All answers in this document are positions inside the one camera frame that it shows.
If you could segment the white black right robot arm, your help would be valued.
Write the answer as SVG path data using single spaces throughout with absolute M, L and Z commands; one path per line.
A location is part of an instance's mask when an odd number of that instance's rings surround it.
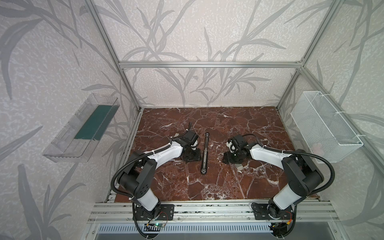
M 287 178 L 286 186 L 269 200 L 266 207 L 252 204 L 253 211 L 272 219 L 279 219 L 292 205 L 329 188 L 336 173 L 332 164 L 323 157 L 303 150 L 279 150 L 264 145 L 259 139 L 248 143 L 248 135 L 237 135 L 227 141 L 229 151 L 223 163 L 241 164 L 245 159 L 261 161 L 282 169 Z

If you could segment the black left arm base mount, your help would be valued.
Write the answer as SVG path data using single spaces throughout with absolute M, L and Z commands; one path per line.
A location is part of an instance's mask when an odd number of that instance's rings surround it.
M 135 205 L 134 214 L 137 221 L 146 220 L 160 220 L 171 221 L 174 218 L 175 205 L 173 204 L 160 204 L 156 205 L 152 211 L 148 211 L 144 207 Z

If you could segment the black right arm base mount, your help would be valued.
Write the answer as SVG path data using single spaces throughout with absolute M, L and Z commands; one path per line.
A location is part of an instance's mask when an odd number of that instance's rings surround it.
M 291 220 L 294 213 L 291 206 L 285 210 L 280 210 L 275 205 L 252 203 L 251 208 L 256 220 Z

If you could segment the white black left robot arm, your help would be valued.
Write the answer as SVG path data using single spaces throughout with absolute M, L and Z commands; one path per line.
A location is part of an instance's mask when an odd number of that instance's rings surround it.
M 198 148 L 199 135 L 192 130 L 192 124 L 181 135 L 171 137 L 169 142 L 147 152 L 135 151 L 126 163 L 116 171 L 111 179 L 111 190 L 129 197 L 133 203 L 155 214 L 160 208 L 160 201 L 151 190 L 156 170 L 162 165 L 181 159 L 186 163 L 201 160 Z

